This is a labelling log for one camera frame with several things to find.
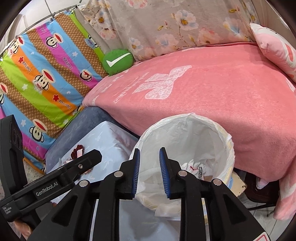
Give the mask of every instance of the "white checkmark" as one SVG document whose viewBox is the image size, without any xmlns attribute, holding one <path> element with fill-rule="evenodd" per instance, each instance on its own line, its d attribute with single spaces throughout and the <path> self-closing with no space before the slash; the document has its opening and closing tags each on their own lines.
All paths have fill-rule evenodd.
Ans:
<svg viewBox="0 0 296 241">
<path fill-rule="evenodd" d="M 124 58 L 125 56 L 129 55 L 131 53 L 126 53 L 120 57 L 118 57 L 117 59 L 113 60 L 113 61 L 109 61 L 109 60 L 106 60 L 107 64 L 112 67 L 114 64 L 116 64 L 119 60 L 121 60 L 122 58 Z"/>
</svg>

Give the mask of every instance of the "pink pillow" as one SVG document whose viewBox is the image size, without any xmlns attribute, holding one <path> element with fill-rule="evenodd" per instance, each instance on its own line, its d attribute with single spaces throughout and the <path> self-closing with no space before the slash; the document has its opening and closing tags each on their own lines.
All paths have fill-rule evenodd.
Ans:
<svg viewBox="0 0 296 241">
<path fill-rule="evenodd" d="M 250 26 L 263 55 L 296 82 L 296 50 L 293 46 L 269 28 L 255 23 Z"/>
</svg>

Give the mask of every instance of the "metal rod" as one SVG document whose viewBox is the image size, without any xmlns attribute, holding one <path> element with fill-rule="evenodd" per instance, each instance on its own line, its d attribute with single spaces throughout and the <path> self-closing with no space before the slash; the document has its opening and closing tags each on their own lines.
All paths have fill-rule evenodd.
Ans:
<svg viewBox="0 0 296 241">
<path fill-rule="evenodd" d="M 63 12 L 63 11 L 65 11 L 65 10 L 67 10 L 67 9 L 74 8 L 74 7 L 77 7 L 77 5 L 73 5 L 73 6 L 70 6 L 70 7 L 64 8 L 64 9 L 61 9 L 60 11 L 54 12 L 54 13 L 52 13 L 51 15 L 48 15 L 48 16 L 42 18 L 42 19 L 39 20 L 38 22 L 32 24 L 30 27 L 26 28 L 23 32 L 21 32 L 21 33 L 19 34 L 19 36 L 22 35 L 22 34 L 24 34 L 25 32 L 27 32 L 29 29 L 31 29 L 31 28 L 34 27 L 35 25 L 37 25 L 37 24 L 41 23 L 42 21 L 46 20 L 47 18 L 49 18 L 49 17 L 51 17 L 51 16 L 54 17 L 56 14 L 58 14 L 58 13 L 60 13 L 60 12 Z"/>
<path fill-rule="evenodd" d="M 75 8 L 75 7 L 77 7 L 77 6 L 78 6 L 78 5 L 76 4 L 76 5 L 73 5 L 73 6 L 70 6 L 70 7 L 64 8 L 64 9 L 61 9 L 61 10 L 59 10 L 59 11 L 57 11 L 57 12 L 51 13 L 50 15 L 48 15 L 48 16 L 42 18 L 41 20 L 37 21 L 36 23 L 32 24 L 30 27 L 26 28 L 23 32 L 21 32 L 21 33 L 20 33 L 19 35 L 17 35 L 17 36 L 23 35 L 25 32 L 27 32 L 28 30 L 30 30 L 32 27 L 34 27 L 35 25 L 37 25 L 37 24 L 41 23 L 42 21 L 48 19 L 49 17 L 53 17 L 53 18 L 54 18 L 54 16 L 55 16 L 56 14 L 58 14 L 58 13 L 60 13 L 60 12 L 63 12 L 63 11 L 65 11 L 65 10 L 69 10 L 69 9 L 71 9 L 71 8 Z M 3 50 L 2 50 L 2 52 L 1 52 L 1 54 L 0 54 L 0 57 L 2 57 L 4 51 L 10 47 L 11 43 L 13 42 L 13 40 L 12 40 L 12 41 L 11 41 L 11 42 L 10 42 L 10 43 L 9 43 L 9 44 L 8 44 Z"/>
<path fill-rule="evenodd" d="M 49 8 L 49 6 L 48 6 L 48 4 L 47 4 L 47 1 L 46 0 L 44 0 L 45 1 L 45 3 L 46 3 L 46 6 L 47 6 L 47 8 L 48 8 L 48 10 L 49 10 L 49 12 L 50 12 L 50 14 L 51 14 L 51 16 L 52 16 L 52 12 L 51 12 L 51 10 L 50 10 L 50 8 Z"/>
<path fill-rule="evenodd" d="M 257 207 L 251 207 L 251 208 L 248 208 L 248 210 L 249 211 L 254 211 L 254 210 L 257 210 L 257 209 L 261 209 L 261 208 L 275 207 L 275 206 L 276 206 L 276 203 L 270 203 L 270 204 L 264 204 L 264 205 L 257 206 Z"/>
</svg>

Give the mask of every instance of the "trash can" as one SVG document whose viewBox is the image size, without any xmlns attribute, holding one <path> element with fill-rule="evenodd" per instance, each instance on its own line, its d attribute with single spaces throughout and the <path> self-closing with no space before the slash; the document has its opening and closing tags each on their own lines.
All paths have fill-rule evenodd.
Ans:
<svg viewBox="0 0 296 241">
<path fill-rule="evenodd" d="M 181 214 L 181 200 L 167 199 L 163 189 L 161 147 L 165 147 L 168 158 L 197 178 L 219 178 L 229 184 L 234 166 L 231 135 L 218 123 L 195 113 L 164 118 L 149 127 L 134 147 L 141 152 L 136 198 L 155 211 L 155 216 L 179 220 Z"/>
</svg>

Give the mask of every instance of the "colorful striped cushion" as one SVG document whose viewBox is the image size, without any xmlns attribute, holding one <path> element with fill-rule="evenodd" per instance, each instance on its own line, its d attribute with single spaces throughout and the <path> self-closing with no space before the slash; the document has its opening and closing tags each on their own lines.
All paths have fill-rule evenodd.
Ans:
<svg viewBox="0 0 296 241">
<path fill-rule="evenodd" d="M 45 154 L 107 75 L 104 54 L 70 12 L 19 36 L 0 62 L 0 117 L 14 114 L 25 157 L 45 171 Z"/>
</svg>

